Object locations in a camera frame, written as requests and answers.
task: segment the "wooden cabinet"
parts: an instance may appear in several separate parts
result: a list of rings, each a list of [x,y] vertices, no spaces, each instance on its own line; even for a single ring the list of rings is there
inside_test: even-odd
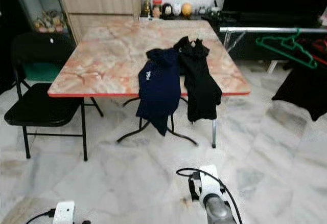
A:
[[[76,43],[91,27],[105,26],[109,20],[138,20],[141,13],[141,0],[61,1]]]

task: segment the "white tile floor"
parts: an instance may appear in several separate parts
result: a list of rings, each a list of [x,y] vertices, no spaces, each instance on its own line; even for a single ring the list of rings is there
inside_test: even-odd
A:
[[[238,62],[251,83],[247,97],[223,98],[218,106],[217,149],[210,147],[211,122],[191,125],[180,102],[175,127],[200,145],[149,126],[141,134],[116,139],[138,126],[137,102],[98,99],[105,113],[88,107],[86,126],[89,161],[83,162],[79,138],[30,137],[25,159],[21,128],[3,115],[17,99],[13,88],[0,96],[1,222],[24,223],[55,207],[60,200],[76,202],[75,224],[206,223],[205,211],[190,201],[181,167],[215,164],[233,193],[243,223],[327,222],[327,116],[312,122],[295,105],[271,101],[287,73],[272,75],[256,62]],[[44,128],[31,128],[49,131]],[[64,128],[79,132],[80,112]],[[48,217],[34,223],[52,223]]]

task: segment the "power cord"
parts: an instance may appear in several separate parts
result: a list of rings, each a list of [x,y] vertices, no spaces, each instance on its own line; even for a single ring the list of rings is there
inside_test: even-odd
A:
[[[239,209],[237,208],[237,205],[236,205],[236,202],[235,202],[233,196],[231,195],[229,189],[225,186],[225,184],[222,183],[222,181],[221,181],[220,179],[214,177],[212,174],[209,174],[208,172],[205,172],[204,170],[201,170],[201,169],[195,169],[195,168],[183,168],[183,169],[179,169],[179,170],[176,171],[176,174],[178,174],[178,175],[180,175],[180,176],[188,177],[188,178],[193,177],[193,174],[195,174],[195,173],[193,173],[193,174],[182,174],[182,173],[180,173],[180,172],[182,172],[182,171],[187,171],[187,170],[195,171],[195,172],[197,172],[197,173],[203,173],[203,174],[205,174],[205,175],[210,176],[210,177],[211,177],[212,179],[214,179],[215,181],[219,182],[219,184],[220,184],[220,185],[221,185],[221,186],[226,190],[226,192],[228,193],[228,195],[229,195],[229,197],[230,197],[230,199],[231,199],[231,201],[232,201],[232,203],[233,203],[233,205],[234,205],[234,208],[235,208],[235,210],[236,210],[237,217],[238,217],[238,219],[239,219],[239,224],[243,224],[243,223],[242,223],[242,219],[241,219],[241,215],[240,215],[240,212],[239,212]]]
[[[26,222],[26,224],[29,224],[31,221],[33,221],[33,220],[35,220],[35,219],[37,219],[37,218],[39,218],[41,216],[46,216],[47,215],[49,218],[52,218],[52,217],[55,216],[55,212],[56,212],[56,209],[50,209],[47,212],[44,212],[44,213],[39,214],[37,216],[34,216],[32,219],[30,219],[28,222]]]

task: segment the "chair seat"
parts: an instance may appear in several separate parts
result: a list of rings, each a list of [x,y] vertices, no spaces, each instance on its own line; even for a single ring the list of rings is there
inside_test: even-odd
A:
[[[67,124],[81,105],[83,98],[51,98],[50,83],[33,85],[7,113],[10,125],[58,127]]]

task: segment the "green clothes hanger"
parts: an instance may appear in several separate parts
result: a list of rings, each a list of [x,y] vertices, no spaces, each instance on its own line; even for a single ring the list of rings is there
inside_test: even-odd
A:
[[[289,37],[275,37],[275,36],[264,36],[264,37],[259,37],[255,40],[255,43],[258,46],[262,46],[264,48],[267,48],[271,51],[277,52],[281,55],[284,55],[292,60],[295,60],[297,62],[299,62],[300,64],[303,64],[311,69],[315,69],[317,68],[318,64],[317,62],[314,60],[314,58],[312,57],[312,55],[306,51],[300,44],[298,44],[295,39],[300,35],[300,29],[297,28],[297,33],[295,35],[289,36]],[[309,57],[310,61],[309,62],[305,62],[301,59],[298,59],[296,57],[294,57],[293,55],[290,55],[289,53],[283,52],[280,49],[277,49],[275,47],[272,47],[270,45],[268,45],[267,43],[265,43],[265,40],[275,40],[278,41],[279,44],[281,45],[281,47],[284,47],[288,50],[300,50],[303,54],[305,54],[306,56]]]

